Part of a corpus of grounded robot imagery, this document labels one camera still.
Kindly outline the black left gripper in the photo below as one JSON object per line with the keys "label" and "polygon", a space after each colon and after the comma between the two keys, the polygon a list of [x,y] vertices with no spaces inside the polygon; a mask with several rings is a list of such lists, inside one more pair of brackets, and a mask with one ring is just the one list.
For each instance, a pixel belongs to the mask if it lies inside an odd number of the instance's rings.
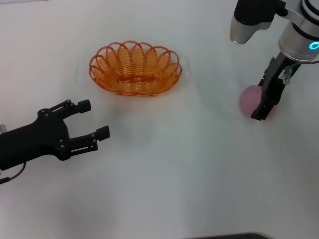
{"label": "black left gripper", "polygon": [[97,151],[98,141],[110,137],[108,126],[70,139],[63,121],[69,116],[90,110],[89,100],[77,104],[66,100],[49,110],[39,111],[33,123],[1,134],[0,169],[7,170],[44,155],[53,155],[65,161],[71,156]]}

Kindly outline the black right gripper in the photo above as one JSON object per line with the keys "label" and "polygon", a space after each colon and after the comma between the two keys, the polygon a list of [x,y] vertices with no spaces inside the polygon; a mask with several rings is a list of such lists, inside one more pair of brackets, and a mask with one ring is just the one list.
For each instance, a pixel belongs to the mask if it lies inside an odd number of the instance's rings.
{"label": "black right gripper", "polygon": [[292,70],[292,77],[300,65],[301,63],[289,59],[282,52],[276,58],[271,59],[259,83],[259,86],[262,86],[262,95],[260,102],[251,114],[252,119],[265,120],[267,117],[273,116],[285,88],[283,79],[280,78],[281,74],[288,67]]}

